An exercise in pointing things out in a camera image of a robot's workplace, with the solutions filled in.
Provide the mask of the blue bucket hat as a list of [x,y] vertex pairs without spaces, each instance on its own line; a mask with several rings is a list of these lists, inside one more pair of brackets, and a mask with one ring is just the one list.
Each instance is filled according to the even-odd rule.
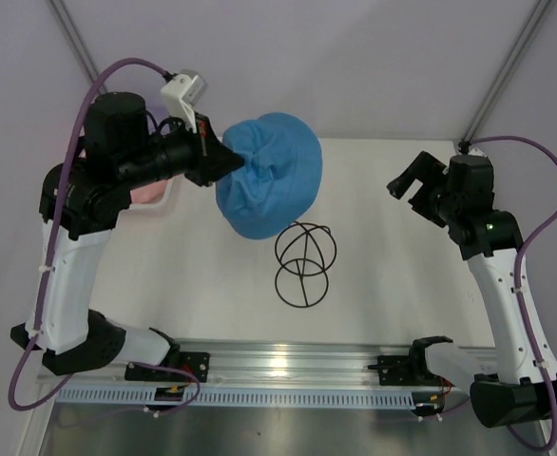
[[315,202],[322,181],[322,148],[301,119],[273,112],[226,129],[222,143],[244,166],[216,184],[216,203],[241,237],[271,238]]

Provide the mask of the black wire hat stand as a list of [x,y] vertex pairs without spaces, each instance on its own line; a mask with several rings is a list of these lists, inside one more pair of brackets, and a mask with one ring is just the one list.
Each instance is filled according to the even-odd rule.
[[295,309],[311,309],[330,290],[329,272],[336,263],[337,243],[328,225],[294,221],[275,239],[278,298]]

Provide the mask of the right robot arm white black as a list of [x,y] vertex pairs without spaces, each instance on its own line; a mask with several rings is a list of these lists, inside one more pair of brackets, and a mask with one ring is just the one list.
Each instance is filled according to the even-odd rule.
[[494,208],[494,172],[483,156],[456,155],[444,164],[426,151],[387,189],[458,246],[482,295],[496,352],[496,371],[447,336],[416,339],[408,373],[417,383],[440,377],[465,392],[486,428],[547,420],[557,411],[557,359],[547,342],[527,284],[524,241],[513,214]]

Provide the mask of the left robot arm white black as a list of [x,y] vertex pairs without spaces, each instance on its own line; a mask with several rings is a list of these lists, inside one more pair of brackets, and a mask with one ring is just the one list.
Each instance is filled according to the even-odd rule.
[[169,130],[150,131],[144,98],[131,92],[98,97],[76,130],[75,156],[46,175],[40,201],[48,241],[41,277],[43,301],[13,327],[11,339],[42,352],[57,376],[130,365],[128,380],[173,378],[179,344],[155,329],[121,326],[89,307],[103,250],[133,190],[183,175],[210,186],[244,166],[223,145],[207,117],[193,127],[168,117]]

